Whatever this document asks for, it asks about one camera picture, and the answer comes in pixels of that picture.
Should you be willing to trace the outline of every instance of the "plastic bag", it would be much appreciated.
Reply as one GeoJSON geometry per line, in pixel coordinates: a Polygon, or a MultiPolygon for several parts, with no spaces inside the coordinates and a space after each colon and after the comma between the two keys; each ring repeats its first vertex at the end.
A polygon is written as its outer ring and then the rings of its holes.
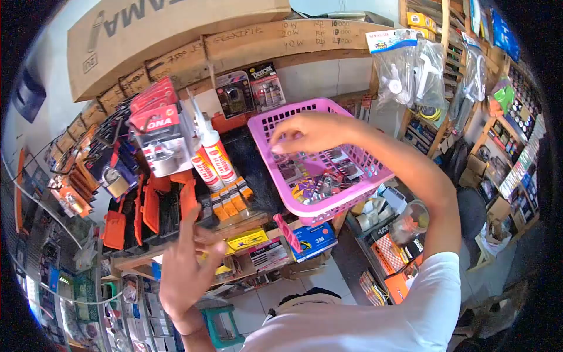
{"type": "Polygon", "coordinates": [[[379,76],[378,106],[389,100],[412,106],[417,32],[395,29],[365,36],[379,76]]]}
{"type": "Polygon", "coordinates": [[[473,100],[485,100],[486,61],[479,44],[463,33],[466,42],[466,73],[463,76],[463,93],[473,100]]]}
{"type": "Polygon", "coordinates": [[[442,44],[419,38],[415,71],[414,102],[436,109],[445,108],[444,55],[442,44]]]}

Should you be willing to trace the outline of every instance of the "floor tile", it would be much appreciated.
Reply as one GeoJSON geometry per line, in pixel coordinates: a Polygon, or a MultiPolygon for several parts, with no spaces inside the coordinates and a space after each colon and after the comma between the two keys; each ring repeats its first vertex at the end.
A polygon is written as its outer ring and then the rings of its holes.
{"type": "Polygon", "coordinates": [[[342,304],[344,304],[344,305],[354,305],[354,306],[358,305],[356,303],[356,300],[352,296],[352,293],[349,293],[348,295],[346,295],[342,298],[342,304]]]}
{"type": "Polygon", "coordinates": [[[281,279],[273,284],[258,289],[258,297],[266,314],[270,308],[276,308],[279,302],[289,295],[302,295],[305,288],[301,280],[281,279]]]}
{"type": "Polygon", "coordinates": [[[229,299],[229,303],[235,306],[233,317],[235,318],[236,328],[242,334],[259,329],[266,319],[266,313],[260,304],[256,291],[249,291],[233,297],[229,299]]]}
{"type": "Polygon", "coordinates": [[[334,262],[334,259],[330,258],[326,262],[327,267],[322,273],[309,276],[307,278],[301,279],[303,285],[307,290],[313,287],[320,287],[333,291],[341,297],[347,296],[350,293],[350,289],[346,285],[338,266],[334,262]]]}

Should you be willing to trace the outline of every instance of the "small item in basket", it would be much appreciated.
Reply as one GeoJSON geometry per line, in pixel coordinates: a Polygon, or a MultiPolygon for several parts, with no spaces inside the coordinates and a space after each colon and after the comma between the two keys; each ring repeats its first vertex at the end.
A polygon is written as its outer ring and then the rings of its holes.
{"type": "Polygon", "coordinates": [[[350,159],[343,159],[336,164],[337,169],[348,177],[349,180],[356,179],[364,172],[356,166],[350,159]]]}
{"type": "Polygon", "coordinates": [[[321,176],[307,177],[305,179],[299,180],[290,186],[293,187],[292,195],[294,199],[297,199],[301,203],[305,200],[311,198],[315,192],[315,187],[317,182],[320,180],[321,176]]]}
{"type": "Polygon", "coordinates": [[[292,182],[303,177],[303,172],[295,165],[292,159],[278,161],[278,169],[285,182],[292,182]]]}
{"type": "Polygon", "coordinates": [[[325,150],[325,154],[327,154],[330,158],[330,161],[333,163],[339,162],[340,160],[344,160],[348,158],[348,155],[342,151],[342,149],[337,146],[332,149],[325,150]]]}

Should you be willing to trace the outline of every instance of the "padlock packaging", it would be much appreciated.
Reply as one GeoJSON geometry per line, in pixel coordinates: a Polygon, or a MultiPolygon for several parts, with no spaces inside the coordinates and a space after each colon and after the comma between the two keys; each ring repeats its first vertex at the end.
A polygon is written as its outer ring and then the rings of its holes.
{"type": "Polygon", "coordinates": [[[156,177],[192,168],[186,141],[180,130],[176,105],[167,105],[129,119],[143,154],[156,177]]]}

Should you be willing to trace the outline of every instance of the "cable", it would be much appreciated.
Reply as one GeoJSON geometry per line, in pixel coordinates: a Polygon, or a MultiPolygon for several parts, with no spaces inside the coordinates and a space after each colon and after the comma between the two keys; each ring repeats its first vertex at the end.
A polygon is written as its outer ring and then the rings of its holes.
{"type": "Polygon", "coordinates": [[[16,182],[16,179],[12,177],[12,173],[10,172],[10,169],[8,168],[8,165],[6,164],[6,160],[4,159],[4,155],[1,155],[2,158],[2,162],[4,163],[4,166],[6,168],[6,172],[8,172],[8,175],[10,176],[10,178],[13,180],[12,182],[14,182],[14,184],[16,185],[16,187],[18,187],[21,192],[25,195],[28,196],[29,199],[33,200],[34,202],[37,203],[37,205],[39,205],[40,207],[42,207],[44,210],[46,210],[49,215],[51,215],[53,217],[53,219],[55,219],[59,225],[62,226],[63,229],[66,230],[66,232],[68,232],[68,234],[70,235],[70,237],[76,242],[78,248],[82,249],[82,245],[80,244],[80,242],[78,242],[78,240],[76,239],[76,237],[70,232],[70,230],[62,223],[62,221],[59,219],[59,217],[50,209],[48,209],[45,205],[43,205],[40,201],[36,200],[35,198],[33,198],[33,196],[31,194],[29,194],[22,186],[20,186],[19,183],[16,182]]]}
{"type": "Polygon", "coordinates": [[[86,304],[86,305],[99,305],[99,304],[105,304],[107,302],[111,302],[113,300],[115,300],[117,297],[121,296],[123,294],[123,290],[121,290],[117,295],[113,296],[112,298],[108,298],[107,300],[104,301],[100,301],[100,302],[82,302],[82,301],[77,301],[77,300],[72,300],[70,298],[66,298],[66,297],[62,297],[60,294],[52,291],[49,286],[45,285],[44,283],[42,283],[41,281],[37,281],[33,278],[33,276],[29,275],[29,273],[27,272],[27,270],[25,270],[25,268],[14,258],[13,254],[10,253],[10,256],[12,257],[12,261],[14,263],[16,263],[17,266],[20,267],[20,269],[25,273],[25,275],[27,275],[31,280],[37,282],[39,285],[41,285],[41,287],[43,287],[44,289],[46,289],[47,291],[51,292],[53,295],[57,296],[58,298],[61,298],[65,301],[69,301],[72,303],[80,303],[80,304],[86,304]]]}
{"type": "Polygon", "coordinates": [[[15,181],[16,178],[17,178],[18,176],[20,176],[20,175],[24,172],[25,168],[26,168],[27,166],[29,166],[29,164],[31,164],[31,163],[34,162],[34,161],[37,162],[37,161],[35,160],[35,158],[36,158],[39,154],[41,154],[41,152],[44,151],[46,147],[50,146],[55,140],[57,140],[57,138],[59,138],[60,136],[64,135],[65,133],[66,133],[66,132],[63,132],[63,133],[61,133],[60,135],[56,136],[56,137],[53,138],[49,143],[47,143],[47,145],[45,145],[43,148],[41,148],[41,150],[38,151],[36,155],[32,155],[32,160],[31,160],[29,163],[27,163],[26,165],[24,165],[24,167],[21,169],[20,173],[18,173],[15,177],[13,177],[9,182],[15,181]]]}

